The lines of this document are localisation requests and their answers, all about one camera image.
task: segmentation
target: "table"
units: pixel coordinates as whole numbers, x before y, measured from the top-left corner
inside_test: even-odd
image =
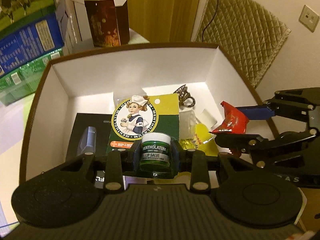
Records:
[[[130,29],[129,44],[148,42]],[[93,47],[82,46],[77,52],[86,49]],[[34,94],[7,107],[0,105],[0,235],[10,232],[17,222],[11,207],[11,196],[19,185],[22,140],[33,98]]]

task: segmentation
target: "mentholatum lip salve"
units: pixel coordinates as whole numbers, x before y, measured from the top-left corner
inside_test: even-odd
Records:
[[[140,168],[163,171],[169,167],[171,138],[165,133],[150,132],[142,136]]]

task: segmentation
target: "curly hair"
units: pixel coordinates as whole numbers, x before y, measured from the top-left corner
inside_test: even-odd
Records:
[[[138,105],[138,108],[141,108],[140,110],[141,111],[147,111],[147,105],[149,105],[150,104],[150,97],[148,97],[148,96],[143,96],[143,98],[145,99],[145,100],[148,100],[148,102],[146,102],[145,104],[144,104],[144,106],[141,106],[141,105],[139,105],[138,103],[135,103],[135,102],[132,102],[132,103],[127,103],[127,108],[129,108],[129,106],[131,105],[131,104],[133,104],[133,103],[135,103],[135,104],[137,104]]]

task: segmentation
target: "ribbed black surface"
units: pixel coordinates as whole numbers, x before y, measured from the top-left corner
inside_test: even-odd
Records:
[[[238,225],[208,196],[185,185],[130,185],[124,193],[107,195],[98,210],[76,224],[55,229],[21,224],[5,240],[284,240],[297,232],[294,225],[268,230]]]

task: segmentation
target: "white chef hat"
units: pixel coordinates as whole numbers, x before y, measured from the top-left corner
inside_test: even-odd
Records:
[[[130,99],[129,104],[131,104],[131,103],[137,103],[137,104],[140,105],[140,106],[144,106],[147,102],[148,102],[148,100],[145,100],[142,96],[134,95],[134,96],[132,96],[132,98]]]

